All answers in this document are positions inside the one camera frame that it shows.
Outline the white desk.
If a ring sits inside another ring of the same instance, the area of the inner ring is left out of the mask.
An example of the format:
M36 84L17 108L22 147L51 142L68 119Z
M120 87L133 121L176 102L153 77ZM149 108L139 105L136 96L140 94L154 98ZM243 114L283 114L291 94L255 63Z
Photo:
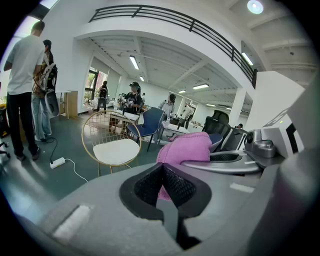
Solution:
M189 134L189 133L190 132L184 127L171 124L167 121L163 121L160 135L158 137L158 144L166 145L169 142L171 142L176 136Z

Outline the round ceiling lamp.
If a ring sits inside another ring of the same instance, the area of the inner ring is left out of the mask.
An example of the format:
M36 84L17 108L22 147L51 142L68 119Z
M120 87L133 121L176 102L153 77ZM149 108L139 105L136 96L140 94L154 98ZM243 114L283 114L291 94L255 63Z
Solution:
M253 14L261 14L264 10L263 5L258 0L249 0L247 2L248 10Z

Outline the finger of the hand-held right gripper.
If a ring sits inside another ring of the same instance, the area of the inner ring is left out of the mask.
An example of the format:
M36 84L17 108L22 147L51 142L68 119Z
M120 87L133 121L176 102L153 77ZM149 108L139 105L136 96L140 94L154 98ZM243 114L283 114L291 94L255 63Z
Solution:
M243 150L211 153L209 160L186 160L182 166L225 175L253 175L263 169Z

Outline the white round cushion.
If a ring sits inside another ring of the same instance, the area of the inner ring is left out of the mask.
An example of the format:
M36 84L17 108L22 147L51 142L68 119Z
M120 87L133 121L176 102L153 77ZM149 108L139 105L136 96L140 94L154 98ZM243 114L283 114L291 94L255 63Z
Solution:
M127 138L97 144L93 147L96 159L109 166L124 165L133 160L139 151L140 146Z

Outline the yellow and black equipment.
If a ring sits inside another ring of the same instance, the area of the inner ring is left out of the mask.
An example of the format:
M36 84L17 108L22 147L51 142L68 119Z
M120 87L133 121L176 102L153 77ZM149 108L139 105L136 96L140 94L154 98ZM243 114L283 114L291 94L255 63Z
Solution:
M7 106L5 103L0 104L0 139L10 134L10 128L7 120Z

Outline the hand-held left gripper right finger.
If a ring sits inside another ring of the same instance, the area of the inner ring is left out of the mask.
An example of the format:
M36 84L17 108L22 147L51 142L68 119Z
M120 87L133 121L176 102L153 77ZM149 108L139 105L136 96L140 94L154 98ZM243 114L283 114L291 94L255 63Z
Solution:
M320 255L320 146L268 167L242 204L192 218L177 240L157 240L160 256Z

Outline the black swivel office chair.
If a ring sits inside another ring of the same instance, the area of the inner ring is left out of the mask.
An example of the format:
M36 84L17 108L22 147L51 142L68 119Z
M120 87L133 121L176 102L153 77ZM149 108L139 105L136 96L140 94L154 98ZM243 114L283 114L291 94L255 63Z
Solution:
M6 155L8 159L11 158L11 154L6 150L8 148L8 144L6 142L0 142L0 155Z

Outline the black balcony railing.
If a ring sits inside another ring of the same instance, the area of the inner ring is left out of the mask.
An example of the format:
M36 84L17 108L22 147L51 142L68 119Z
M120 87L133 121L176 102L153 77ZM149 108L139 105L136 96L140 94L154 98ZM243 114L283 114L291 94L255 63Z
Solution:
M256 87L258 71L250 66L245 57L230 41L202 21L165 7L146 4L121 4L96 9L89 22L122 17L163 21L202 37L226 54L240 68L252 87Z

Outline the blue upholstered chair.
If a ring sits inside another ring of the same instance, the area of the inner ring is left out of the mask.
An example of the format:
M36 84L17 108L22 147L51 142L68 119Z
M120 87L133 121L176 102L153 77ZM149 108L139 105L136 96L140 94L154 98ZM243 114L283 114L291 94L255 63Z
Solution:
M141 143L141 138L150 136L147 151L149 151L153 136L158 132L162 121L164 120L164 112L152 107L143 113L143 124L128 124L128 130L136 136L136 142Z

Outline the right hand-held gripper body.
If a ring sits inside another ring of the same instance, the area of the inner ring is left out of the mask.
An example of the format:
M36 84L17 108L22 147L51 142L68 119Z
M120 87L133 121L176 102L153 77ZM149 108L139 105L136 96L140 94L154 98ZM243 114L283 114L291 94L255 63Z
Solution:
M275 71L257 76L245 151L260 168L300 154L320 166L320 74L307 88Z

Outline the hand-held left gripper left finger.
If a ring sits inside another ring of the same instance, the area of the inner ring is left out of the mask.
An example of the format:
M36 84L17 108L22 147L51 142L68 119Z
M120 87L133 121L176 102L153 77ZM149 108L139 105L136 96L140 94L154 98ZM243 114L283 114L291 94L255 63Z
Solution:
M159 220L139 218L120 199L142 165L95 178L60 200L40 221L22 226L49 256L176 256L182 248Z

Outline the black mesh office chair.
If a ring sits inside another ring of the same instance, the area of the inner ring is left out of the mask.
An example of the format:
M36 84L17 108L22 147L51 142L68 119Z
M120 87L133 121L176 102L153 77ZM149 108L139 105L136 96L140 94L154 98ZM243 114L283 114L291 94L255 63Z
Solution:
M220 134L224 140L231 130L229 116L223 111L215 110L212 116L207 116L202 131L208 135Z

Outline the purple knitted sock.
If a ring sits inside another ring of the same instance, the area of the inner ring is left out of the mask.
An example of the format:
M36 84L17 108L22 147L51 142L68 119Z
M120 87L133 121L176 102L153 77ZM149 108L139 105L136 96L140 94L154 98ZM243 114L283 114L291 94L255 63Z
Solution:
M206 132L177 135L160 149L156 162L179 165L184 161L208 161L211 145Z

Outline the gold wire round chair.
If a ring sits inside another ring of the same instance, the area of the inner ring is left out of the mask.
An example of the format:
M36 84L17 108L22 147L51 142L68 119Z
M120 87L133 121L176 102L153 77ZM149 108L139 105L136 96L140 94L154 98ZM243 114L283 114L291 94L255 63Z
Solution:
M82 145L88 155L97 162L98 164L98 176L101 176L101 166L109 167L110 172L113 172L113 168L116 167L130 167L130 164L136 159L136 156L133 160L125 163L124 165L107 165L98 161L93 152L93 147L95 145L108 143L112 141L117 141L121 139L130 139L136 142L137 137L134 136L129 130L126 134L118 134L115 132L109 131L109 115L110 111L114 110L106 110L106 114L104 114L104 110L100 112L95 112L88 117L88 119L84 122L82 131L81 131L81 140ZM142 142L137 143L140 146L139 153L141 151Z

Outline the wooden cabinet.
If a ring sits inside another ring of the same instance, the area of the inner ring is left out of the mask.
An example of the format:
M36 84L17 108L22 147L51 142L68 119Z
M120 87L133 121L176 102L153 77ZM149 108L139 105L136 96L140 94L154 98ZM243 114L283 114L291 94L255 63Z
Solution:
M67 110L69 118L78 116L78 91L70 91L66 94Z

